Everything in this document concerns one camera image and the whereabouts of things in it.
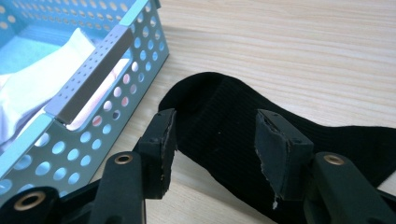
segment plastic basket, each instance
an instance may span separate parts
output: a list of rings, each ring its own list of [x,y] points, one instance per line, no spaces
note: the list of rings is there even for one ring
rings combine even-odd
[[[159,6],[155,0],[0,2],[0,50],[19,37],[51,50],[77,27],[98,41],[46,113],[0,156],[0,205],[32,187],[52,186],[64,196],[89,183],[168,56]],[[120,58],[129,61],[112,88],[79,129],[67,130]]]

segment white cloth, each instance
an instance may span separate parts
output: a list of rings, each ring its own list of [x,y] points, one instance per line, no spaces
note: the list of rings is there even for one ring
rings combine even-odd
[[[6,75],[1,75],[0,76],[0,90],[3,88],[3,86],[6,84],[8,78],[11,76],[12,74],[6,74]]]
[[[77,29],[60,49],[12,74],[0,89],[0,145],[11,139],[94,51]]]

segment black fabric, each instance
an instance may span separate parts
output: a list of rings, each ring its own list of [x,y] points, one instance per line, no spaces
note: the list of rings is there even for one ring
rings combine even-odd
[[[373,186],[396,170],[396,130],[384,127],[324,127],[296,116],[242,81],[202,73],[178,82],[159,110],[177,111],[178,149],[206,168],[236,197],[278,223],[304,223],[301,203],[279,202],[261,172],[255,153],[257,109],[282,115],[314,144],[350,158]]]

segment wooden table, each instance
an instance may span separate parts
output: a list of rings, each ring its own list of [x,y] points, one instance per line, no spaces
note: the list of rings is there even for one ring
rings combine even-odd
[[[204,71],[237,77],[322,125],[396,128],[396,1],[161,3],[171,54],[110,155],[132,149],[174,84]],[[396,181],[381,189],[396,194]],[[147,201],[147,216],[150,224],[273,223],[180,152],[169,191]]]

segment clamp jaw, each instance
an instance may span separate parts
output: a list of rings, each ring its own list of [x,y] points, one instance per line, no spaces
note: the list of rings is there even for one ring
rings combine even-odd
[[[51,187],[23,191],[0,209],[2,223],[146,223],[145,199],[169,189],[177,149],[174,109],[154,116],[133,151],[106,162],[102,179],[62,198]]]
[[[279,114],[258,111],[255,142],[276,196],[303,201],[308,223],[396,223],[394,197],[373,188],[348,158],[315,154],[314,144]]]

